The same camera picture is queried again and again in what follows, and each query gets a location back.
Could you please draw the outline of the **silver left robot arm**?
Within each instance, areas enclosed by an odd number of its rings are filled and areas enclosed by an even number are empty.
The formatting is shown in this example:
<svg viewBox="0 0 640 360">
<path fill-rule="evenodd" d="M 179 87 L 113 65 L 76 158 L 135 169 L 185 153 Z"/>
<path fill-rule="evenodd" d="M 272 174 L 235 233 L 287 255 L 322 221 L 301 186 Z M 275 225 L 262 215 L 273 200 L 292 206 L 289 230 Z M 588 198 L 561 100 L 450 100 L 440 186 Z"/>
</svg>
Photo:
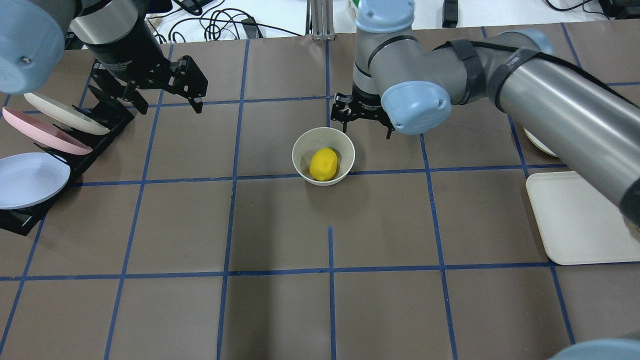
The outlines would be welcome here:
<svg viewBox="0 0 640 360">
<path fill-rule="evenodd" d="M 124 103 L 146 114 L 141 91 L 185 98 L 197 114 L 208 104 L 209 82 L 196 61 L 171 61 L 146 25 L 148 0 L 3 0 L 1 2 L 1 91 L 34 96 L 66 50 L 72 32 L 94 54 L 90 73 L 98 104 L 88 112 L 54 104 L 50 114 L 72 129 L 114 137 L 134 119 Z"/>
</svg>

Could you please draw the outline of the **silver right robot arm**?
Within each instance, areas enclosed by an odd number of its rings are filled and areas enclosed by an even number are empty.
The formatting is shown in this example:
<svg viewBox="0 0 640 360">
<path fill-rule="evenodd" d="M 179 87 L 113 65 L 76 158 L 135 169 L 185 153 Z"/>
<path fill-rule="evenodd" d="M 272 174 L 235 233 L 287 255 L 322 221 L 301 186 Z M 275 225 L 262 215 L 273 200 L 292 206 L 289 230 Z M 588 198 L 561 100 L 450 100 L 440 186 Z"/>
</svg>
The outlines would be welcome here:
<svg viewBox="0 0 640 360">
<path fill-rule="evenodd" d="M 537 29 L 426 51 L 414 12 L 412 0 L 359 1 L 352 96 L 334 96 L 332 121 L 367 119 L 388 133 L 420 135 L 453 106 L 488 98 L 639 224 L 638 105 L 555 57 Z"/>
</svg>

